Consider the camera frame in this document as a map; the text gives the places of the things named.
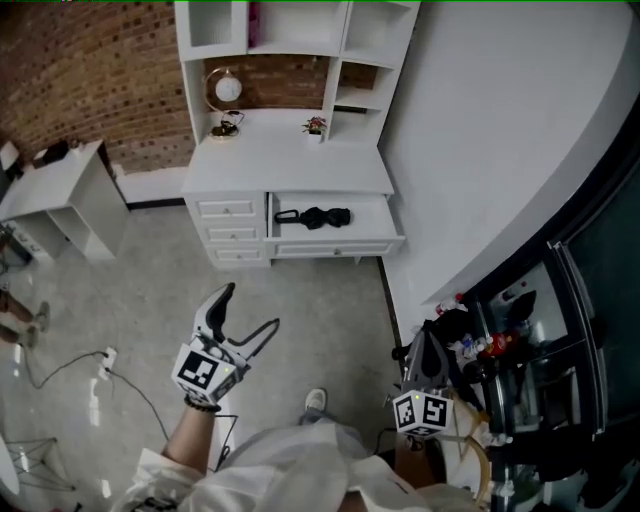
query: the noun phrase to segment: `person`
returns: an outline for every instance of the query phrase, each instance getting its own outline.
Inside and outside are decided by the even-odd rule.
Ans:
[[[143,450],[136,482],[112,512],[478,512],[471,493],[444,484],[416,491],[358,432],[326,412],[327,393],[312,390],[299,426],[261,432],[207,476],[215,412],[188,407],[162,454]]]
[[[45,332],[49,326],[49,304],[47,302],[42,302],[38,313],[34,315],[7,290],[0,290],[0,312],[11,313],[27,327],[23,333],[19,334],[6,325],[0,324],[0,339],[7,343],[32,348],[37,340],[37,332]]]

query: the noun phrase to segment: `person's arm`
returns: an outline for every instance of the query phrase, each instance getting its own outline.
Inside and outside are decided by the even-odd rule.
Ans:
[[[215,415],[187,407],[162,455],[205,475],[214,422]]]

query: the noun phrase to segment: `person's foot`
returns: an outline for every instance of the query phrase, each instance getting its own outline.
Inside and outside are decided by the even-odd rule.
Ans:
[[[32,349],[33,347],[36,346],[37,342],[38,342],[38,331],[33,325],[29,326],[29,328],[25,332],[23,332],[18,338],[18,345],[20,345],[23,348]]]
[[[49,328],[49,303],[45,300],[40,304],[40,309],[33,319],[35,325],[40,332],[46,332]]]
[[[324,412],[327,408],[327,392],[322,388],[315,388],[309,391],[304,401],[304,410],[309,408]]]

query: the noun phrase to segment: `white desk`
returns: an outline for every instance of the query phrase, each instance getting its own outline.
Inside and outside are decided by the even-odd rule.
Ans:
[[[4,444],[4,439],[0,435],[0,481],[4,486],[9,489],[13,494],[20,492],[20,482],[18,481],[18,473],[13,465],[13,459],[7,445]]]
[[[276,258],[390,254],[398,236],[393,187],[375,146],[309,146],[300,125],[320,112],[247,112],[240,134],[196,147],[182,194],[212,264],[265,267]],[[279,225],[279,211],[349,208],[351,223],[308,230]]]
[[[25,168],[0,203],[0,222],[36,258],[55,258],[65,236],[88,259],[114,258],[128,210],[104,167],[102,141],[69,151],[40,169]]]

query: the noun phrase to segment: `brick wall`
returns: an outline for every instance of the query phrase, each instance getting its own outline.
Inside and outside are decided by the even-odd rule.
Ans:
[[[224,108],[320,108],[329,60],[210,59],[243,83]],[[370,88],[375,69],[345,65]],[[25,159],[58,140],[104,139],[125,172],[185,166],[193,152],[170,3],[0,4],[0,142]]]

